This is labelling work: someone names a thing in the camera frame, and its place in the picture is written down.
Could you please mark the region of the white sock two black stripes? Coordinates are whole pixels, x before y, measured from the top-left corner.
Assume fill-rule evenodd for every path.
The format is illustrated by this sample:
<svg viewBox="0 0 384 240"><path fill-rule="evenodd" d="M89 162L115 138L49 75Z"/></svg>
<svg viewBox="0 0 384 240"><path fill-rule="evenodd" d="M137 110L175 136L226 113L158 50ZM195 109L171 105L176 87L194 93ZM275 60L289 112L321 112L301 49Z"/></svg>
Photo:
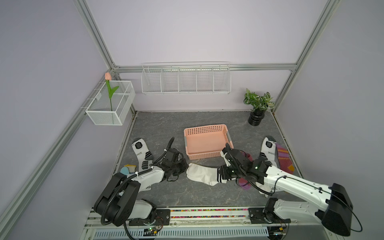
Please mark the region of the white sock two black stripes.
<svg viewBox="0 0 384 240"><path fill-rule="evenodd" d="M227 180L224 180L219 173L219 169L204 167L193 163L189 164L187 178L194 182L203 183L209 186L215 186L219 183L227 183Z"/></svg>

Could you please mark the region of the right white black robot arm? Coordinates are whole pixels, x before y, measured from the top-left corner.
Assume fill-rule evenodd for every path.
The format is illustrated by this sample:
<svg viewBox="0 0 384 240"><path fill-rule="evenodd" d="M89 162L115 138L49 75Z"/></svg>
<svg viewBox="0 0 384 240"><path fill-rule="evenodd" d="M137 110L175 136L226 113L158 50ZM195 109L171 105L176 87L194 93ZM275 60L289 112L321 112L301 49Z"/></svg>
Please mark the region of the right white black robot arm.
<svg viewBox="0 0 384 240"><path fill-rule="evenodd" d="M262 158L250 162L242 151L232 149L229 144L223 148L221 156L226 162L219 171L223 179L243 178L265 195L272 196L277 190L282 190L306 200L318 209L317 216L325 228L344 237L350 236L353 204L343 186L304 180Z"/></svg>

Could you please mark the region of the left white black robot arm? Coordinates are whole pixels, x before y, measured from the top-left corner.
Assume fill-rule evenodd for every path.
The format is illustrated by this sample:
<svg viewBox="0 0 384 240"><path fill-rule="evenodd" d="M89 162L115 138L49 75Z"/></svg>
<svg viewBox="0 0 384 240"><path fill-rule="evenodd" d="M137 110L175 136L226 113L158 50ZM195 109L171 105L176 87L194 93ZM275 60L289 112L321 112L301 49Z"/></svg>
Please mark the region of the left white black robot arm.
<svg viewBox="0 0 384 240"><path fill-rule="evenodd" d="M157 206L148 200L138 200L139 192L157 183L170 182L170 177L178 179L187 169L184 155L170 148L147 170L129 176L113 175L94 205L94 211L101 216L101 224L119 227L130 220L155 224L160 217Z"/></svg>

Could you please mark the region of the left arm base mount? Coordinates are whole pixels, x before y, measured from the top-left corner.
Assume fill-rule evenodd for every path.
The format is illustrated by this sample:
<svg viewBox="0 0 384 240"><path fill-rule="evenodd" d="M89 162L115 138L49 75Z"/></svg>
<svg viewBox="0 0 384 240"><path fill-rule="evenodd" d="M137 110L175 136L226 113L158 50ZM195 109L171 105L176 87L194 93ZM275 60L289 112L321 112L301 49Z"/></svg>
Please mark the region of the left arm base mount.
<svg viewBox="0 0 384 240"><path fill-rule="evenodd" d="M132 219L129 226L168 226L171 220L170 209L156 209L146 219Z"/></svg>

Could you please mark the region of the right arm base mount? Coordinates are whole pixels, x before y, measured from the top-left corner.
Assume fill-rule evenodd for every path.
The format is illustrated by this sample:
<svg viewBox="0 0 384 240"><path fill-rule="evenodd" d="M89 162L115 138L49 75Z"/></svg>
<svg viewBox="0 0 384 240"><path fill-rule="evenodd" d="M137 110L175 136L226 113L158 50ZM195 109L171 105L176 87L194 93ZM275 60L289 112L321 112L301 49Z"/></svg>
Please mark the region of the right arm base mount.
<svg viewBox="0 0 384 240"><path fill-rule="evenodd" d="M277 198L270 198L264 208L248 208L252 224L290 224L290 219L282 219L275 213Z"/></svg>

